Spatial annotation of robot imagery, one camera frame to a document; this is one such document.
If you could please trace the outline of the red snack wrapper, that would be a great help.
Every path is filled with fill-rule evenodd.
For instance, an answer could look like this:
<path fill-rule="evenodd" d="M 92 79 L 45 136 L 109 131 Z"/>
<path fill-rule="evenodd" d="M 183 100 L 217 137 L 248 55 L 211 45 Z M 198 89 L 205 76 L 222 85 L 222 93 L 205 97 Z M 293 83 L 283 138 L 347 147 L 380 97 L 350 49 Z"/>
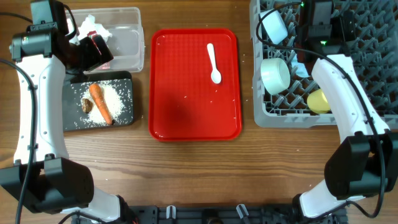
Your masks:
<path fill-rule="evenodd" d="M 103 66 L 114 58 L 105 39 L 97 31 L 90 31 L 87 37 L 91 39 L 94 45 L 94 55 L 99 63 L 98 67 Z"/>

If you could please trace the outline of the white napkin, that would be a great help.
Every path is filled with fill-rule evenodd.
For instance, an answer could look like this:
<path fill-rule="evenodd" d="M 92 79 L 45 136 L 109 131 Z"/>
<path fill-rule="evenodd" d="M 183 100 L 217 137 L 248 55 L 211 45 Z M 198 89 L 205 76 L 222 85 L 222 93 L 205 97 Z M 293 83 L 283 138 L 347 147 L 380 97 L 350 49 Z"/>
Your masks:
<path fill-rule="evenodd" d="M 102 36 L 105 42 L 112 37 L 112 33 L 105 29 L 102 24 L 97 24 L 95 22 L 95 17 L 89 14 L 85 20 L 81 23 L 80 27 L 77 27 L 77 32 L 75 36 L 70 40 L 70 43 L 79 45 L 80 40 L 85 37 L 94 37 L 96 35 Z"/>

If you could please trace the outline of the orange carrot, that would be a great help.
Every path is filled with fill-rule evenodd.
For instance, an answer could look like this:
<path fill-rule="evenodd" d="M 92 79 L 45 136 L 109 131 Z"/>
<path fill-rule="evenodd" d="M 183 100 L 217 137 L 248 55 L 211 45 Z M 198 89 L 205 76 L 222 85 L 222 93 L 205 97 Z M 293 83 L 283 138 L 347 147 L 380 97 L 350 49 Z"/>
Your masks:
<path fill-rule="evenodd" d="M 101 87 L 96 83 L 91 84 L 89 87 L 89 92 L 93 101 L 95 102 L 95 105 L 97 106 L 99 112 L 101 113 L 103 119 L 105 120 L 106 124 L 112 125 L 113 119 L 104 100 Z"/>

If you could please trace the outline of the brown food scrap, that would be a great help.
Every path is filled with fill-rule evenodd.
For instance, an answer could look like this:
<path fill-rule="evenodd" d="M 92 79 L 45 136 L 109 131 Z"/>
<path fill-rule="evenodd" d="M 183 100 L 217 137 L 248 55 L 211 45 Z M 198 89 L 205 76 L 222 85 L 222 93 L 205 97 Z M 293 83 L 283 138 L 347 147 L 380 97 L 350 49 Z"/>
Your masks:
<path fill-rule="evenodd" d="M 83 112 L 88 114 L 93 108 L 93 103 L 89 99 L 83 98 L 81 100 L 81 107 Z"/>

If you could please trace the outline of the white rice pile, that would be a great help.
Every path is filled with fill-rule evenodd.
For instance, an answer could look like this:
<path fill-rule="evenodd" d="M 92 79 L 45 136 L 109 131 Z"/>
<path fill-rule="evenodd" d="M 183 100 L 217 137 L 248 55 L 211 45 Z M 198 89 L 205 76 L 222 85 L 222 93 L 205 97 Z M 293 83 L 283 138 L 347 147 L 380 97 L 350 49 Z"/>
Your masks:
<path fill-rule="evenodd" d="M 119 126 L 132 123 L 134 119 L 132 81 L 130 78 L 124 78 L 71 84 L 74 106 L 77 106 L 76 114 L 78 114 L 74 120 L 75 127 L 78 129 L 79 125 L 82 128 L 107 126 L 89 92 L 89 86 L 94 83 L 101 87 L 114 124 Z M 87 98 L 93 103 L 93 108 L 88 114 L 84 113 L 81 107 L 83 98 Z"/>

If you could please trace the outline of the light blue bowl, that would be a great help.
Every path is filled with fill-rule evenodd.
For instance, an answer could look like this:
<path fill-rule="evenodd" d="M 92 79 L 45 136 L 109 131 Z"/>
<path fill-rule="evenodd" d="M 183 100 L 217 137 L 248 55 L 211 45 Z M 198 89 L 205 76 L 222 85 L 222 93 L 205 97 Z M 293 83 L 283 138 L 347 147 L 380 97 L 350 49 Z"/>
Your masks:
<path fill-rule="evenodd" d="M 280 44 L 287 36 L 287 28 L 279 11 L 274 11 L 262 21 L 262 38 Z"/>

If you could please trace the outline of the yellow plastic cup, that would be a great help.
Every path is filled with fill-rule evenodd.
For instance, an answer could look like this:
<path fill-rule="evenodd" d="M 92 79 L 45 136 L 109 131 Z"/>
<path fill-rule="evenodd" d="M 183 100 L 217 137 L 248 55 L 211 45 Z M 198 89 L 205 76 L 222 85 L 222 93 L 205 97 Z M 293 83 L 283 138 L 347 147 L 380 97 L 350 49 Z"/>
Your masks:
<path fill-rule="evenodd" d="M 317 114 L 324 114 L 330 111 L 330 105 L 321 89 L 308 95 L 307 105 L 311 111 Z"/>

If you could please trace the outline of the mint green bowl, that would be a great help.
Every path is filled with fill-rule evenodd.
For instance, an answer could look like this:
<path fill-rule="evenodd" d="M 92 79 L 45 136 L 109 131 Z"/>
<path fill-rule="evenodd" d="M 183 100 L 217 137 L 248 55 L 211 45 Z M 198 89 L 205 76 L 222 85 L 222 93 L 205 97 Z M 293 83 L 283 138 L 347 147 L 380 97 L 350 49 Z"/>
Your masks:
<path fill-rule="evenodd" d="M 261 62 L 261 80 L 270 95 L 276 95 L 290 86 L 290 72 L 281 58 L 267 58 Z"/>

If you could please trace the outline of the white plastic spoon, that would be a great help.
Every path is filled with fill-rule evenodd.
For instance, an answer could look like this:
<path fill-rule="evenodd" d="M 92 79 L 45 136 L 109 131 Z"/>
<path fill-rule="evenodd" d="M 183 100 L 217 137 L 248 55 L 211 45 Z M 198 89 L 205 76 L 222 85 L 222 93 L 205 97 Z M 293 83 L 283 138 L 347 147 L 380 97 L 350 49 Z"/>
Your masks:
<path fill-rule="evenodd" d="M 212 66 L 211 80 L 215 84 L 220 84 L 221 83 L 221 73 L 217 69 L 217 66 L 216 66 L 214 45 L 212 43 L 209 43 L 209 44 L 207 44 L 206 47 L 207 47 L 208 55 L 209 55 L 211 66 Z"/>

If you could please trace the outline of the light blue plate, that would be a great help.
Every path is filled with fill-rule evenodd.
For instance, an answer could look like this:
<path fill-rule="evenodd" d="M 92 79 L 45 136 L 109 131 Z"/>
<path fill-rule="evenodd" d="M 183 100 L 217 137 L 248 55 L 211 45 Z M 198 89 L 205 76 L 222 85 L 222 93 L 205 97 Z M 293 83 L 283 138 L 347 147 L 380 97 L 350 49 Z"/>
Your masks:
<path fill-rule="evenodd" d="M 308 72 L 307 72 L 307 69 L 306 69 L 306 67 L 305 67 L 305 64 L 304 64 L 304 63 L 300 63 L 300 62 L 298 61 L 297 54 L 294 55 L 294 57 L 293 57 L 293 59 L 292 59 L 292 61 L 291 61 L 291 66 L 292 66 L 293 68 L 296 68 L 295 74 L 296 74 L 298 77 L 300 77 L 300 78 L 308 78 L 308 77 L 310 76 L 310 75 L 308 74 Z"/>

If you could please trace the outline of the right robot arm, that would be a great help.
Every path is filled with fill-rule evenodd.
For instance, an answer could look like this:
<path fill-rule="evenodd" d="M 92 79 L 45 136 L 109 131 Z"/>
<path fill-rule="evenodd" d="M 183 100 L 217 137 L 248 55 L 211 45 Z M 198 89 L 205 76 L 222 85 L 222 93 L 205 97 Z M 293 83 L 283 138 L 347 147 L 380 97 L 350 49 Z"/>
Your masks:
<path fill-rule="evenodd" d="M 323 181 L 300 195 L 300 210 L 318 219 L 377 196 L 375 211 L 364 213 L 374 218 L 397 180 L 397 134 L 377 114 L 355 73 L 347 45 L 353 16 L 334 18 L 333 9 L 333 1 L 302 1 L 296 28 L 298 60 L 323 92 L 340 135 Z"/>

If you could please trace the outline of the black waste tray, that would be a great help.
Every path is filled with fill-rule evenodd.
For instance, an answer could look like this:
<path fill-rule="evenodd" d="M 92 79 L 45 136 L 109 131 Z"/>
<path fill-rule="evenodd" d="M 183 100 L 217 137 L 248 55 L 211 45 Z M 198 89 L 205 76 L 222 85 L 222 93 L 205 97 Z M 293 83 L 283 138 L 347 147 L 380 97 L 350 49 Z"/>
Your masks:
<path fill-rule="evenodd" d="M 133 123 L 133 85 L 127 71 L 89 73 L 80 77 L 67 75 L 62 89 L 63 130 L 105 128 L 108 125 L 96 105 L 89 113 L 83 111 L 84 100 L 92 101 L 90 85 L 98 84 L 113 118 L 111 127 Z"/>

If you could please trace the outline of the grey dishwasher rack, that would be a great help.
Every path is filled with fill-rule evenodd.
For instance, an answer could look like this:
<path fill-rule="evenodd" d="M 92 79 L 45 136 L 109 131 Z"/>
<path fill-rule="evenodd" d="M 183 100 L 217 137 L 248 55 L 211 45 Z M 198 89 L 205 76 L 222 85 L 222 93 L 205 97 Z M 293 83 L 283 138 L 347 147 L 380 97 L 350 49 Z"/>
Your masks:
<path fill-rule="evenodd" d="M 335 124 L 331 113 L 316 114 L 309 109 L 307 97 L 318 85 L 311 77 L 295 74 L 291 61 L 296 53 L 269 47 L 258 39 L 262 37 L 262 28 L 256 28 L 261 14 L 284 3 L 251 0 L 249 5 L 254 49 L 254 120 L 263 128 Z M 391 129 L 397 128 L 397 1 L 335 1 L 334 6 L 334 17 L 345 11 L 354 13 L 356 39 L 348 46 L 355 72 L 382 120 Z M 261 62 L 267 58 L 283 59 L 290 71 L 289 88 L 276 95 L 270 95 L 261 80 Z"/>

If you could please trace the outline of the clear plastic bin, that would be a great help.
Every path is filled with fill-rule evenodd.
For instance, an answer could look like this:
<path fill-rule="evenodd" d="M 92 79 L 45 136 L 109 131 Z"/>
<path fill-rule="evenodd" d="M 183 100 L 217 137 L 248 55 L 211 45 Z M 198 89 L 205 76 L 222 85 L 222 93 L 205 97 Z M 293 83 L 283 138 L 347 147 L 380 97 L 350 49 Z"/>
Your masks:
<path fill-rule="evenodd" d="M 80 27 L 89 14 L 95 17 L 97 24 L 102 24 L 113 35 L 106 43 L 114 58 L 93 72 L 140 72 L 144 67 L 145 52 L 140 10 L 136 7 L 73 10 L 72 14 L 67 14 L 69 29 L 73 30 L 71 16 L 75 18 L 77 27 Z"/>

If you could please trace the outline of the red serving tray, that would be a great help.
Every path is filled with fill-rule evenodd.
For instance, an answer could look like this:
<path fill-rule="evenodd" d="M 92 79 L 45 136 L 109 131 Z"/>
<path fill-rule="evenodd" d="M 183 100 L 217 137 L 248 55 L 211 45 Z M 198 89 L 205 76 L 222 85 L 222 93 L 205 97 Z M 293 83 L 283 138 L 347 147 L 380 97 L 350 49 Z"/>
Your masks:
<path fill-rule="evenodd" d="M 221 83 L 211 80 L 207 44 Z M 151 40 L 149 132 L 158 141 L 228 141 L 242 124 L 238 41 L 229 29 L 161 29 Z"/>

